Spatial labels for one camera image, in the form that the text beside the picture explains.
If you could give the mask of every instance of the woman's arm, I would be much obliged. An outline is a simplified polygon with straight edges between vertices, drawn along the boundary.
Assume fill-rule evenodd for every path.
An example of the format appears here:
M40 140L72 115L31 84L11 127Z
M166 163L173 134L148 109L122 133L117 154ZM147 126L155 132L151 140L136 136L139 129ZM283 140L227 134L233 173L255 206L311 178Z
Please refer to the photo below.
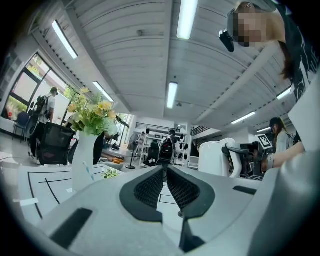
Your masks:
M272 163L268 162L268 159L264 159L261 163L261 170L263 173L265 173L268 169L271 168L280 168L284 162L293 159L299 154L302 154L305 151L304 145L302 142L298 142L294 146L290 147L288 150L281 152L281 153L275 153L272 155L272 161L273 161L273 167L270 167Z
M110 136L107 131L104 132L104 136L105 136L108 140L112 138L112 136Z

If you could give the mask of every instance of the cable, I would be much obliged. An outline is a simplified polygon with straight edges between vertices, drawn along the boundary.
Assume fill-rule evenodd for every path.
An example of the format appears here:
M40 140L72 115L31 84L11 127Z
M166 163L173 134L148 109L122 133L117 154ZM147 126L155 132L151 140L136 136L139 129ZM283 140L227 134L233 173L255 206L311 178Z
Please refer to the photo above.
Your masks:
M5 160L7 158L14 158L13 156L7 156L5 158L0 159L0 161Z

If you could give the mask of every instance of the backpack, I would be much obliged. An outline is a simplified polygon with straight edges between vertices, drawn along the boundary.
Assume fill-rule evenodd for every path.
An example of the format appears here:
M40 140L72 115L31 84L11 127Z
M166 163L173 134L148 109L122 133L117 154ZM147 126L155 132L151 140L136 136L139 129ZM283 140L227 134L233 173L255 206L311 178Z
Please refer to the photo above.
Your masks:
M34 106L35 110L33 111L34 114L45 116L47 119L50 118L50 113L47 110L49 97L46 97L46 96L42 96L41 97L41 96L39 96L36 99L36 104Z

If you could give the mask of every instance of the white vase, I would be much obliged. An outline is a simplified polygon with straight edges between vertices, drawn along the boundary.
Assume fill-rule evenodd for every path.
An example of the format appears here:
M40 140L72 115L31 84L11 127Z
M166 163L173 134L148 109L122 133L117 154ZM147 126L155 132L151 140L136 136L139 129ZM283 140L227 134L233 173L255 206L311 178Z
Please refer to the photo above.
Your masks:
M83 131L79 132L79 142L74 152L72 160L72 189L75 191L83 190L92 184L92 171L94 166L94 146L97 135L87 135ZM86 162L91 173L88 173Z

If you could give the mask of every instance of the yellow flower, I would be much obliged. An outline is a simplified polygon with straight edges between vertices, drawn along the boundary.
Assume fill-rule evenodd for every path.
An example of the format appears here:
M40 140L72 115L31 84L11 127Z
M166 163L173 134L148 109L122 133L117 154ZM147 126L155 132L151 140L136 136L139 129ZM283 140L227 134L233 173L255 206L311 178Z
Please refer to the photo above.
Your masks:
M68 106L68 112L73 113L76 111L76 104L72 103Z
M112 103L108 101L99 102L98 107L102 110L108 110L112 107Z
M81 92L82 94L86 94L86 93L89 92L89 89L86 88L86 87L83 87L80 92Z
M96 108L96 110L94 111L94 113L96 114L96 115L98 115L99 117L104 117L104 113L102 112L102 110L100 109L100 108Z
M108 113L108 118L111 118L111 119L115 119L117 117L116 113L111 110L109 113Z

